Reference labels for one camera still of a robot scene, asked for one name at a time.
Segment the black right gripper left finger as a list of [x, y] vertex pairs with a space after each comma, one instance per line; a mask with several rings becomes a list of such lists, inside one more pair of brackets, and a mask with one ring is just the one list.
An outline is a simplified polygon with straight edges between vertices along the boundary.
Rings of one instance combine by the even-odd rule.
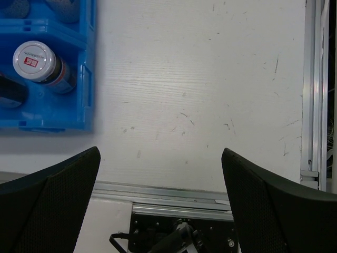
[[1, 252], [73, 252], [101, 155], [89, 148], [1, 184]]

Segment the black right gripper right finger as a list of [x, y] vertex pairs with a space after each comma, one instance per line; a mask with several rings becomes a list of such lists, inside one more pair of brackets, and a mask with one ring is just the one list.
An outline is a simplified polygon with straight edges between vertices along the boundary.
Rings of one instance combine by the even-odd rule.
[[263, 169], [229, 148], [222, 169], [241, 252], [336, 252], [336, 195]]

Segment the red label spice jar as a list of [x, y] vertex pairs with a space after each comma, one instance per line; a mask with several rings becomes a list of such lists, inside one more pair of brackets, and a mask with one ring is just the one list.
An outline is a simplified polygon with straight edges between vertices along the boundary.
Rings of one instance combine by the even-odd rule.
[[40, 41], [27, 41], [14, 52], [13, 67], [18, 75], [50, 89], [65, 94], [76, 87], [77, 72]]
[[25, 84], [1, 76], [1, 107], [17, 108], [26, 102], [28, 96], [29, 89]]

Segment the blue label shaker silver lid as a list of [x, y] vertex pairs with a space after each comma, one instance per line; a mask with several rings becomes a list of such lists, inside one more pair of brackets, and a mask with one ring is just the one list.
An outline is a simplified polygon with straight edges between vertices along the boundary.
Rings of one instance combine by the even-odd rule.
[[76, 23], [80, 20], [79, 0], [45, 0], [45, 3], [63, 23]]

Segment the blue bin near compartment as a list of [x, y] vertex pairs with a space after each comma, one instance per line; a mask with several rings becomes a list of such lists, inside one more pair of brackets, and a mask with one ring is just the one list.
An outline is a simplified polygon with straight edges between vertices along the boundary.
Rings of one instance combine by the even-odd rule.
[[48, 45], [75, 70], [77, 85], [66, 94], [57, 94], [30, 81], [28, 100], [14, 109], [1, 108], [1, 128], [60, 132], [89, 131], [94, 106], [95, 26], [84, 20], [67, 25], [51, 19], [1, 20], [1, 73], [16, 80], [12, 57], [26, 41]]

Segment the blue bin compartment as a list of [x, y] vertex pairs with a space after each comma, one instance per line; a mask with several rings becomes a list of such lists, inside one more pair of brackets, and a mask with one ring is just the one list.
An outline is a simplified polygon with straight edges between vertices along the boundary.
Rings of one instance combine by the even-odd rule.
[[29, 1], [30, 12], [24, 19], [5, 18], [1, 14], [1, 34], [21, 37], [59, 38], [80, 48], [95, 47], [96, 1], [80, 1], [79, 21], [63, 23], [45, 1]]
[[89, 131], [94, 106], [95, 26], [84, 20], [67, 25], [51, 19], [1, 20], [1, 73], [16, 80], [12, 57], [26, 41], [48, 45], [75, 70], [77, 85], [66, 94], [57, 94], [30, 81], [28, 100], [14, 109], [1, 108], [1, 128], [60, 132]]

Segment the blue bin middle compartment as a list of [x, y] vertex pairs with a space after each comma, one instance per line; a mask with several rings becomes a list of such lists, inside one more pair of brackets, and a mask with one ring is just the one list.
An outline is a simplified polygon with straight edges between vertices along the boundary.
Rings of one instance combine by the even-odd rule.
[[29, 1], [30, 12], [24, 19], [5, 18], [1, 14], [1, 34], [21, 37], [59, 38], [80, 48], [95, 47], [96, 1], [80, 1], [79, 21], [63, 23], [45, 1]]

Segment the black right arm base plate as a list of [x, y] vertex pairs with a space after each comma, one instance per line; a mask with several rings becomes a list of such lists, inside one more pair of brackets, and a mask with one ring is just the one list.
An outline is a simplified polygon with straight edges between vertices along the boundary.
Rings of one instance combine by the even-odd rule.
[[118, 252], [240, 252], [229, 211], [133, 207], [127, 233], [110, 235]]

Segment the aluminium table frame rail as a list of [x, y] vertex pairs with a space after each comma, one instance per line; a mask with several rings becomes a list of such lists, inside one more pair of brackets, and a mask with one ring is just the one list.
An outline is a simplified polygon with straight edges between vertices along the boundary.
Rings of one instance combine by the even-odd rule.
[[229, 211], [229, 148], [325, 189], [328, 1], [98, 1], [94, 196]]

